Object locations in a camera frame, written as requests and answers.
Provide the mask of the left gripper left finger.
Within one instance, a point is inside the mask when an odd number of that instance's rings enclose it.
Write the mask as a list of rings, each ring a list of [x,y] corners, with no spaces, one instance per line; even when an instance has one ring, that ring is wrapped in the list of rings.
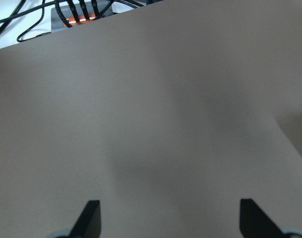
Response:
[[[101,235],[101,204],[99,200],[87,202],[73,226],[70,238],[99,238]]]

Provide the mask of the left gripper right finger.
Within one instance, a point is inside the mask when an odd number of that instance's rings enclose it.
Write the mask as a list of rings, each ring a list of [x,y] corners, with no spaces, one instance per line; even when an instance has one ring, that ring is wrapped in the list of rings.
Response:
[[[281,238],[282,231],[253,199],[240,200],[240,232],[244,238]]]

